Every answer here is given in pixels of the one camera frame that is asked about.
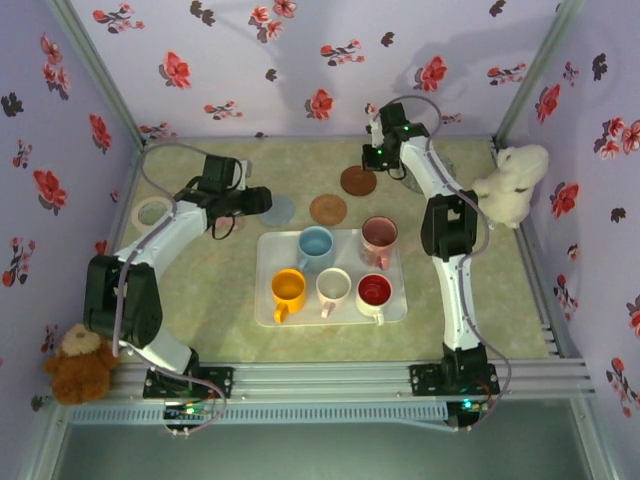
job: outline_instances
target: brown teddy bear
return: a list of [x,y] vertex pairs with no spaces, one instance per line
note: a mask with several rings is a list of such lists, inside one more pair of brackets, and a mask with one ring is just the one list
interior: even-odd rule
[[46,361],[44,369],[53,376],[51,389],[56,400],[78,405],[107,394],[111,370],[118,363],[105,338],[77,324],[64,335],[56,356]]

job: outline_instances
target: white plush toy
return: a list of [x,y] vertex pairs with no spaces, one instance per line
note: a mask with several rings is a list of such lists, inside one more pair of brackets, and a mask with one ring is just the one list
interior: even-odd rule
[[509,228],[529,215],[533,188],[549,168],[549,153],[539,145],[509,147],[498,152],[498,169],[473,182],[480,210],[494,223]]

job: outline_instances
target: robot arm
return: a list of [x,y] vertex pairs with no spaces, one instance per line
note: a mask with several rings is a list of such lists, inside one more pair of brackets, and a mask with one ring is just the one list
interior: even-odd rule
[[[426,138],[423,136],[416,136],[403,141],[400,147],[400,161],[414,175],[427,201],[438,195],[448,197],[451,195],[451,192],[444,183],[439,180],[437,172],[427,158],[427,151],[424,147],[425,143]],[[432,149],[430,153],[440,167],[440,172],[445,176],[447,182],[454,188],[462,190],[462,187],[458,185],[446,171],[435,150]],[[462,308],[462,297],[464,297],[471,322],[475,326],[475,310],[473,308],[471,292],[471,259],[466,260],[462,266],[462,283],[460,282],[460,275],[458,274],[460,260],[462,260],[466,254],[467,252],[458,253],[449,256],[448,259],[443,258],[442,255],[431,254],[431,259],[438,273],[442,303],[444,306],[444,344],[452,351],[457,349],[473,349],[476,348],[479,343],[478,338],[470,330],[464,318],[465,314]]]
[[201,176],[192,179],[175,197],[175,212],[167,212],[151,230],[171,217],[157,235],[142,236],[114,255],[97,255],[89,263],[85,294],[85,327],[108,338],[113,336],[118,279],[136,252],[127,272],[120,346],[178,374],[193,374],[198,359],[162,326],[158,283],[180,252],[220,217],[254,215],[271,208],[265,187],[246,188],[249,162],[208,155]]
[[430,147],[426,128],[407,121],[401,103],[382,107],[369,132],[372,142],[362,147],[362,168],[405,175],[408,169],[427,200],[420,237],[438,273],[445,317],[444,356],[440,364],[427,366],[428,383],[433,386],[429,392],[461,394],[475,390],[478,381],[497,388],[492,380],[495,367],[488,363],[485,346],[476,335],[467,258],[476,242],[478,220],[469,202],[477,205],[478,197],[451,178]]

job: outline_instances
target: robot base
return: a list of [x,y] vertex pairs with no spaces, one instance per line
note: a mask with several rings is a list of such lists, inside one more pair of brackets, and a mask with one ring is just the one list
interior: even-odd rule
[[411,391],[416,397],[491,395],[500,393],[494,365],[487,362],[484,345],[471,350],[452,351],[444,347],[441,363],[411,365]]
[[[233,368],[231,367],[201,367],[198,354],[191,350],[191,360],[185,375],[208,380],[224,392],[225,397],[231,398],[233,388]],[[204,399],[210,395],[209,388],[199,383],[187,382],[168,377],[156,371],[147,370],[147,377],[142,391],[144,399]]]

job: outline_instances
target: yellow mug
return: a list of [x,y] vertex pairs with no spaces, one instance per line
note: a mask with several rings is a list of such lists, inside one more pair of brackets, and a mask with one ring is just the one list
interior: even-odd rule
[[273,318],[282,323],[290,313],[296,313],[304,307],[307,282],[304,276],[293,268],[276,273],[271,280],[271,293],[276,302]]

